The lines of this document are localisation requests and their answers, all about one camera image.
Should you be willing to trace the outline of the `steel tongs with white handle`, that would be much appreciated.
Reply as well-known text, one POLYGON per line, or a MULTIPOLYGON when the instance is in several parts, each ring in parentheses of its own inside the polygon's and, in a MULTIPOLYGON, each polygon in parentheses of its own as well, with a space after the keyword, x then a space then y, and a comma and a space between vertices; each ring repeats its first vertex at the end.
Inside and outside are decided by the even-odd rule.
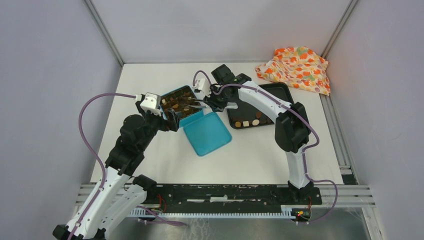
POLYGON ((178 101, 178 104, 184 109, 211 109, 215 112, 222 112, 225 109, 238 108, 238 105, 235 102, 213 103, 204 99, 196 99, 187 96, 180 97, 178 101))

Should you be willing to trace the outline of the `teal chocolate tin box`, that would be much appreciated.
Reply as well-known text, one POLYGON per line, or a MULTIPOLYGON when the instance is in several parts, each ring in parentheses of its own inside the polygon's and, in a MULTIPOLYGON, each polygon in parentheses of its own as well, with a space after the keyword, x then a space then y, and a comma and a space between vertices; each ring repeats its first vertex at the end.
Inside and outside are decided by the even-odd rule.
POLYGON ((183 128, 184 126, 190 124, 191 122, 194 122, 200 119, 201 117, 203 117, 204 111, 203 109, 198 109, 198 108, 181 107, 179 105, 180 97, 192 97, 197 99, 192 88, 188 85, 184 85, 180 88, 177 88, 175 90, 172 90, 168 93, 163 94, 160 100, 160 107, 162 111, 164 112, 166 118, 169 118, 168 111, 170 109, 174 110, 175 112, 180 112, 179 127, 183 128))

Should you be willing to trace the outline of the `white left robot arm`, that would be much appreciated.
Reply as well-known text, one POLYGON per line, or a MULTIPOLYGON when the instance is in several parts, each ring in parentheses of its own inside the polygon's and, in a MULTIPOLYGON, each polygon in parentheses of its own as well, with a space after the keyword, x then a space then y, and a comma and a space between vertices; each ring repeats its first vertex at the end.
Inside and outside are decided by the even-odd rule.
POLYGON ((181 113, 170 108, 168 114, 165 119, 161 111, 143 110, 124 119, 105 162, 105 172, 75 216, 55 227, 52 234, 57 240, 105 240, 137 205, 156 200, 156 182, 144 175, 135 177, 117 201, 114 198, 144 160, 144 152, 157 132, 178 131, 181 113))

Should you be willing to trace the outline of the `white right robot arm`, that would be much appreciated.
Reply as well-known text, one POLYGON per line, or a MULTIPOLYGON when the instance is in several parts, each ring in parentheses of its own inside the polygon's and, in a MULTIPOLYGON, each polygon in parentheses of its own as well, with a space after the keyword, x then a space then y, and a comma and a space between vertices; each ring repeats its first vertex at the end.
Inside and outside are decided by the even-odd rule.
POLYGON ((299 102, 290 103, 273 96, 246 74, 234 75, 225 64, 211 74, 215 84, 206 77, 194 78, 192 85, 196 92, 204 94, 203 102, 213 112, 222 112, 238 100, 255 107, 274 123, 275 142, 287 158, 289 199, 295 204, 302 204, 309 198, 309 191, 313 187, 304 159, 312 133, 305 107, 299 102))

